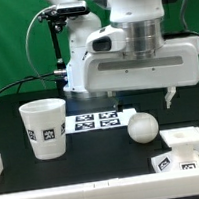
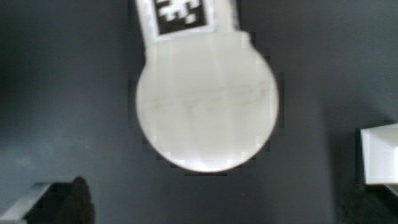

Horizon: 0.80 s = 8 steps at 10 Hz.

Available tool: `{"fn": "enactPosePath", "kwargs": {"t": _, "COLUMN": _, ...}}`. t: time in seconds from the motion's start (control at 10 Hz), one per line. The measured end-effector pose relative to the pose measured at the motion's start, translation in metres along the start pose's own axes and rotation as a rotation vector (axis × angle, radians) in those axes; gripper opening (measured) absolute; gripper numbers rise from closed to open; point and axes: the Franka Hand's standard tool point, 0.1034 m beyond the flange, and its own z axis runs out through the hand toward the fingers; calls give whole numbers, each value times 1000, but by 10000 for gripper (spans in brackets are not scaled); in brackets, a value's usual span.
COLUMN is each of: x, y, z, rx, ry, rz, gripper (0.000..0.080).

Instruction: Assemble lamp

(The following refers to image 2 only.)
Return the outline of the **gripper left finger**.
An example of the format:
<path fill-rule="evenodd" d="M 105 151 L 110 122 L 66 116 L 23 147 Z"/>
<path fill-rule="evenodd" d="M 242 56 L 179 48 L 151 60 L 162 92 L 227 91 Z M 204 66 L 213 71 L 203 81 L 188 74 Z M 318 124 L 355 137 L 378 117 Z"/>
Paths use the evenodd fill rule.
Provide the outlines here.
<path fill-rule="evenodd" d="M 96 224 L 85 179 L 35 183 L 0 215 L 0 224 Z"/>

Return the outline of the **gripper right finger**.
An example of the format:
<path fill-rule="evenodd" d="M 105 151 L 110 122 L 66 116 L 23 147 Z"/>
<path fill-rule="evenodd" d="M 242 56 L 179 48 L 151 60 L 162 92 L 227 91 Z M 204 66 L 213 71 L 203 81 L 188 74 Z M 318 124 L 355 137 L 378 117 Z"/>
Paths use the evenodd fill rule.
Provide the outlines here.
<path fill-rule="evenodd" d="M 350 184 L 339 207 L 341 224 L 398 224 L 398 196 L 384 186 Z"/>

